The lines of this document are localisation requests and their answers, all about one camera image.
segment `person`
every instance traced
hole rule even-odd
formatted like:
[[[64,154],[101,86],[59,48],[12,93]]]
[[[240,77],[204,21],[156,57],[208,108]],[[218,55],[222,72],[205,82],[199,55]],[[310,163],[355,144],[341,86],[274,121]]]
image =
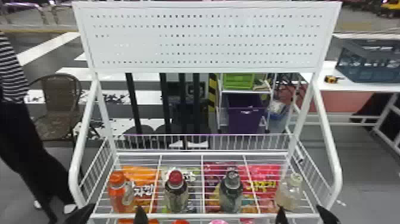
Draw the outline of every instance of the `person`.
[[[48,201],[57,196],[69,214],[76,205],[68,187],[68,171],[43,147],[24,103],[28,90],[14,49],[0,32],[0,157]],[[41,208],[38,201],[34,206]]]

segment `purple bin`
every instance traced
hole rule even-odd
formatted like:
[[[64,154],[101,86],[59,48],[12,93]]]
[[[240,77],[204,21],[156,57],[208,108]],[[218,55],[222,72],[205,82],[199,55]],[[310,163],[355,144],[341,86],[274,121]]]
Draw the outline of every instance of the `purple bin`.
[[[257,133],[261,116],[264,113],[260,95],[229,94],[228,95],[229,133]]]

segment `wicker chair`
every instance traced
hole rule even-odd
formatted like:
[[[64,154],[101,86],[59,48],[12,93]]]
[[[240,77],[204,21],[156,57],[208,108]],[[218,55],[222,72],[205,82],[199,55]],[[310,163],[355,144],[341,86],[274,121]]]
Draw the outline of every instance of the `wicker chair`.
[[[46,102],[45,115],[34,119],[43,141],[71,140],[75,146],[73,128],[82,119],[83,112],[78,106],[82,86],[70,74],[57,73],[40,77],[30,85],[40,82]]]

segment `black metal pole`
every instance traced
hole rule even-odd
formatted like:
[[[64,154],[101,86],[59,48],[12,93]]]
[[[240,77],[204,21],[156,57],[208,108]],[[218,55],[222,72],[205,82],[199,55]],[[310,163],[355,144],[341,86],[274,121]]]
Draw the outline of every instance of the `black metal pole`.
[[[200,74],[193,74],[193,88],[194,88],[194,99],[193,99],[193,113],[195,116],[195,134],[200,134],[200,105],[199,105],[199,91],[200,91]]]
[[[126,83],[128,85],[130,106],[132,108],[133,118],[135,119],[136,133],[142,134],[142,125],[140,123],[140,115],[138,102],[136,101],[135,83],[133,82],[132,73],[125,73]]]
[[[186,81],[185,74],[179,73],[180,118],[182,134],[186,134]]]
[[[165,75],[165,73],[160,73],[160,82],[161,82],[162,108],[164,110],[165,132],[167,134],[171,134],[170,103],[168,101],[167,76]]]

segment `white metal display rack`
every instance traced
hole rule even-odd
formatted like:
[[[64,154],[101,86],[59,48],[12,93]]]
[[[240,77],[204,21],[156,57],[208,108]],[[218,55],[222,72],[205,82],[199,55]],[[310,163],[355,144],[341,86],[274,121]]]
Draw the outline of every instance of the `white metal display rack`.
[[[73,8],[93,81],[71,162],[69,185],[79,207],[96,203],[91,222],[104,219],[116,223],[117,219],[134,218],[135,214],[113,212],[107,196],[110,173],[124,164],[157,170],[149,205],[150,211],[157,208],[157,212],[148,216],[160,222],[226,219],[234,223],[231,220],[254,218],[257,223],[266,223],[265,219],[275,218],[274,213],[261,212],[265,205],[259,200],[254,201],[256,213],[206,213],[204,163],[208,161],[232,161],[244,166],[250,181],[249,168],[253,164],[278,164],[281,178],[292,171],[301,173],[304,196],[298,209],[287,214],[293,223],[297,219],[317,222],[316,204],[331,208],[342,187],[342,170],[321,100],[317,107],[332,170],[333,179],[329,181],[298,141],[302,122],[294,134],[125,135],[125,141],[115,141],[97,73],[308,72],[317,79],[338,18],[339,2],[73,2]],[[311,85],[308,96],[310,90],[318,97],[317,87]],[[96,98],[107,135],[80,179],[79,167],[86,159],[86,135]],[[307,115],[308,106],[303,107],[306,109],[301,110],[299,120]],[[188,150],[181,150],[183,144]],[[165,166],[191,166],[200,172],[192,203],[197,213],[159,213],[163,186],[158,177]],[[252,182],[251,189],[255,196]]]

